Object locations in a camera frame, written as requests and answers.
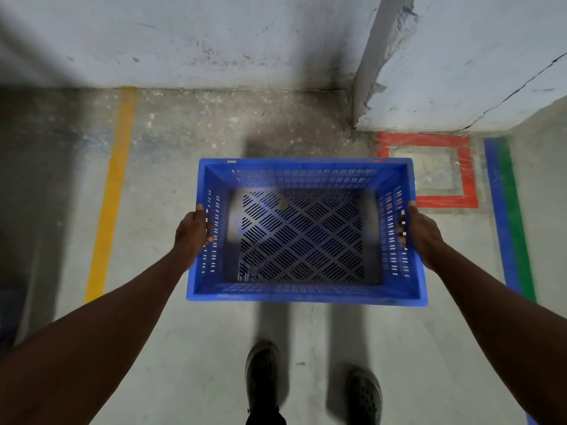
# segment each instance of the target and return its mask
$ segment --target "dark shoe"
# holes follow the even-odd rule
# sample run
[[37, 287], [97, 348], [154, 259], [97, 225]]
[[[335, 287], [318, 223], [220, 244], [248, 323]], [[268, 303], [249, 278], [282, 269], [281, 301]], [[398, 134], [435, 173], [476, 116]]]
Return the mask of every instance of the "dark shoe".
[[248, 411], [278, 412], [277, 386], [280, 351], [270, 342], [257, 343], [246, 360]]
[[369, 372], [355, 368], [346, 379], [346, 403], [350, 425], [379, 425], [382, 417], [382, 391]]

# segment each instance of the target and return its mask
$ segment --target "black pants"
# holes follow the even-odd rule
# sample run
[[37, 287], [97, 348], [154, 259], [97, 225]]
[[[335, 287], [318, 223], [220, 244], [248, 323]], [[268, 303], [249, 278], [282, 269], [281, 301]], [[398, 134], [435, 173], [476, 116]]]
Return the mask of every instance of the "black pants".
[[286, 425], [286, 421], [277, 407], [265, 409], [259, 408], [254, 410], [248, 420], [246, 425]]

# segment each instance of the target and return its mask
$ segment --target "hand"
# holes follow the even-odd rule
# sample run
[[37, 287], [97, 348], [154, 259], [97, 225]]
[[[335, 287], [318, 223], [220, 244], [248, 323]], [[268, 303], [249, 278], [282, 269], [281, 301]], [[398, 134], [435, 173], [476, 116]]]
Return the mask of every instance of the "hand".
[[[443, 244], [441, 231], [437, 228], [437, 223], [429, 216], [422, 215], [416, 207], [415, 201], [408, 203], [409, 237], [415, 246], [417, 253], [420, 254], [423, 264], [433, 270], [432, 257], [436, 246]], [[397, 238], [398, 242], [407, 247], [407, 235], [405, 229], [405, 217], [400, 220], [400, 225], [395, 228], [401, 235]]]
[[203, 205], [197, 204], [194, 212], [189, 212], [179, 223], [175, 231], [174, 250], [180, 253], [180, 259], [187, 261], [188, 270], [202, 248], [214, 240], [213, 225], [207, 224]]

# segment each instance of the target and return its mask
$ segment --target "leg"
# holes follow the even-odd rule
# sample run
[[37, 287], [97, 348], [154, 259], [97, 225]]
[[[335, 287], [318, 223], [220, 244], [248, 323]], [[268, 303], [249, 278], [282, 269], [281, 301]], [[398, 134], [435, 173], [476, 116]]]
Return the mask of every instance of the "leg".
[[246, 425], [286, 425], [277, 405], [279, 357], [270, 342], [259, 342], [248, 354], [245, 375], [250, 416]]
[[355, 368], [346, 380], [349, 425], [379, 425], [382, 417], [382, 391], [369, 372]]

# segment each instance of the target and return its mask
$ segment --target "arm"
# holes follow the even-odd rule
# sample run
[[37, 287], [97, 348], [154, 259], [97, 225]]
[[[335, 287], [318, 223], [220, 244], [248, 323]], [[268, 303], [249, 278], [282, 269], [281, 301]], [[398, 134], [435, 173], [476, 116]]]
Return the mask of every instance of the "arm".
[[181, 221], [166, 256], [9, 352], [0, 362], [0, 424], [90, 422], [130, 370], [181, 275], [212, 239], [198, 205]]
[[508, 289], [448, 246], [415, 203], [408, 215], [410, 241], [447, 287], [514, 398], [540, 425], [567, 423], [567, 320]]

